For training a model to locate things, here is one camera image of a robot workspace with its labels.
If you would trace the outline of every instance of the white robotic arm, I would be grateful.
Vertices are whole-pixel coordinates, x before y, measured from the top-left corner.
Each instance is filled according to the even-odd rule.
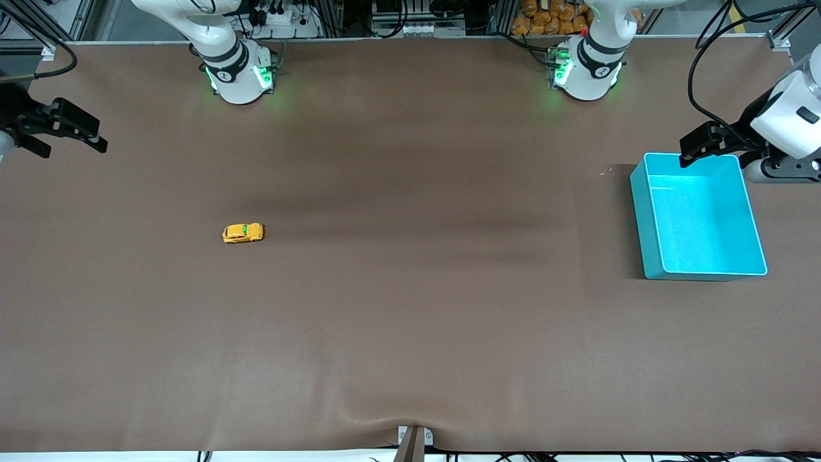
[[[131,1],[191,41],[205,61],[212,87],[227,102],[248,104],[273,89],[271,50],[253,40],[239,39],[223,16],[236,11],[241,0]]]
[[[635,37],[634,8],[665,8],[685,0],[585,0],[594,21],[584,37],[572,37],[559,48],[568,50],[564,64],[552,70],[553,84],[584,101],[604,96],[615,85],[621,57]]]
[[[732,130],[709,121],[681,138],[681,166],[740,151],[741,167],[751,182],[820,183],[819,82],[821,45],[747,106]]]

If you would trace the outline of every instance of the plastic bin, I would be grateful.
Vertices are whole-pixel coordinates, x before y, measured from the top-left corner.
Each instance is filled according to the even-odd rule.
[[[630,183],[648,279],[728,281],[767,274],[734,155],[682,169],[678,154],[647,153]]]

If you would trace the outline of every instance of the tabletop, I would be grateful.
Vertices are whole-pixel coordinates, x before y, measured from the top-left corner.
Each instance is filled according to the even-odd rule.
[[[583,103],[504,40],[292,44],[274,95],[184,45],[32,85],[101,120],[0,164],[0,450],[821,450],[821,188],[749,185],[769,275],[642,275],[629,174],[704,118],[692,39]],[[735,120],[789,67],[721,39]],[[228,246],[231,223],[267,237]]]

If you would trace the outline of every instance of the yellow toy car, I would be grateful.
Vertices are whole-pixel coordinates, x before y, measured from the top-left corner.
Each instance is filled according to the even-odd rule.
[[[261,223],[232,224],[222,231],[222,241],[226,244],[252,243],[261,241],[264,233]]]

